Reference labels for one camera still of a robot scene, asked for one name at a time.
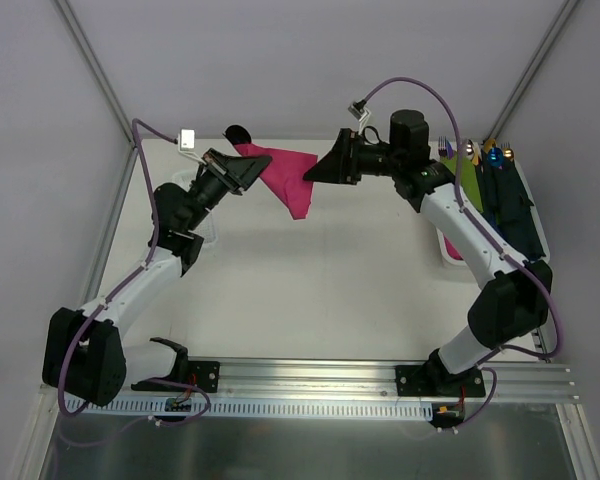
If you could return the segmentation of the purple metallic spoon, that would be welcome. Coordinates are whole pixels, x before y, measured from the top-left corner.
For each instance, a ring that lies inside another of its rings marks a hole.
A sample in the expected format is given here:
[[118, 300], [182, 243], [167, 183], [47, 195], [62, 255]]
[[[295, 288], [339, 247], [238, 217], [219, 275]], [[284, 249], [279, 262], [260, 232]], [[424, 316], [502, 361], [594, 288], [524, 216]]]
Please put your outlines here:
[[252, 137], [247, 129], [237, 124], [227, 127], [223, 133], [223, 136], [233, 146], [252, 143]]

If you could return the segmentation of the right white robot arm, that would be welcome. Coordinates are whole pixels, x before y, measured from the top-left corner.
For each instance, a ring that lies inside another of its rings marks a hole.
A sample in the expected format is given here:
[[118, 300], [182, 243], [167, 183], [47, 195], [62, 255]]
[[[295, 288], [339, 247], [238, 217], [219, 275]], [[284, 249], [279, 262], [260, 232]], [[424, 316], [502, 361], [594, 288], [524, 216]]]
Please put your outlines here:
[[479, 366], [546, 322], [550, 267], [510, 246], [457, 188], [454, 171], [432, 159], [429, 125], [417, 110], [391, 115], [386, 142], [371, 143], [364, 131], [340, 130], [331, 150], [304, 177], [355, 185], [365, 175], [391, 178], [398, 195], [451, 241], [480, 289], [460, 333], [423, 364], [396, 367], [398, 394], [483, 395]]

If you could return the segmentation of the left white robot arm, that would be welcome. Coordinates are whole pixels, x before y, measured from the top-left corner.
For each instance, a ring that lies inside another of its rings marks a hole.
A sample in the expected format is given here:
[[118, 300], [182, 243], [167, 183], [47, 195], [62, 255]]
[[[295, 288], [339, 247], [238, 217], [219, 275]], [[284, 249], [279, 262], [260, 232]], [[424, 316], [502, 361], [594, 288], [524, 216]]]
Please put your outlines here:
[[76, 310], [62, 307], [50, 319], [42, 380], [56, 388], [61, 407], [66, 395], [104, 407], [127, 386], [185, 387], [186, 347], [160, 337], [126, 347], [123, 339], [152, 300], [196, 263], [204, 243], [198, 226], [226, 195], [247, 191], [271, 161], [210, 149], [188, 188], [167, 182], [151, 191], [154, 230], [144, 258], [108, 294]]

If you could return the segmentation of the magenta paper napkin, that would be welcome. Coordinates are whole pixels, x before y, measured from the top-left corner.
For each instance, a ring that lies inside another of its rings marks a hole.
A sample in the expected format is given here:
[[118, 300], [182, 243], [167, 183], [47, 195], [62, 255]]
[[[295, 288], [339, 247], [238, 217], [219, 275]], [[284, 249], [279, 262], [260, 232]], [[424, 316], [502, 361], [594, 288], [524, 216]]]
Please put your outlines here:
[[268, 155], [269, 166], [260, 179], [288, 209], [293, 220], [307, 217], [312, 201], [313, 183], [304, 175], [318, 162], [318, 156], [293, 150], [261, 147], [253, 143], [236, 144], [234, 149], [242, 156]]

